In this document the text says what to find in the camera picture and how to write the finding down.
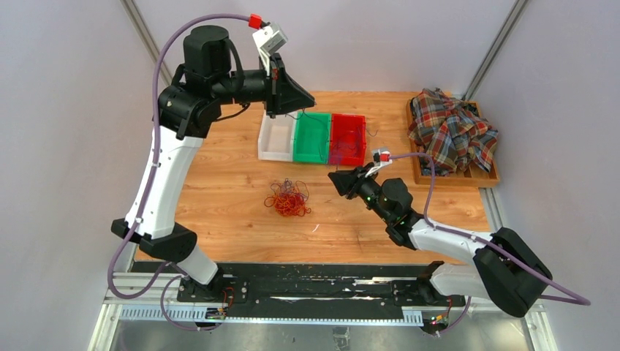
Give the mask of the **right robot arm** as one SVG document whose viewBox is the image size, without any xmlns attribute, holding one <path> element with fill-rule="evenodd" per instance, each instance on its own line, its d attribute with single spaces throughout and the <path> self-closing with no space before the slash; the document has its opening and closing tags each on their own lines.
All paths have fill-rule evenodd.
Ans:
<svg viewBox="0 0 620 351">
<path fill-rule="evenodd" d="M 413 196 L 401 178 L 378 184 L 364 167 L 328 174 L 342 197 L 360 198 L 386 225 L 391 241 L 408 249 L 437 252 L 458 264 L 434 263 L 422 275 L 420 299 L 438 304 L 462 295 L 492 301 L 503 312 L 522 317 L 541 298 L 553 275 L 510 228 L 495 233 L 463 232 L 433 222 L 412 208 Z"/>
</svg>

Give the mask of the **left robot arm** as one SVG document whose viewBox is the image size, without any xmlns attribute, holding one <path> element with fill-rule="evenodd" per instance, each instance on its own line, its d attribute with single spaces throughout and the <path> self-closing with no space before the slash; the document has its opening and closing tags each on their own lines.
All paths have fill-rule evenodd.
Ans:
<svg viewBox="0 0 620 351">
<path fill-rule="evenodd" d="M 204 301 L 219 300 L 224 282 L 217 264 L 198 246 L 197 235 L 175 220 L 190 165 L 211 125 L 222 119 L 222 106 L 263 104 L 275 117 L 314 106 L 314 98 L 288 74 L 279 54 L 287 36 L 276 24 L 261 23 L 252 36 L 258 69 L 245 70 L 228 30 L 198 26 L 184 38 L 184 62 L 172 83 L 156 92 L 154 128 L 136 199 L 112 232 L 134 242 L 148 255 L 175 263 L 196 282 Z"/>
</svg>

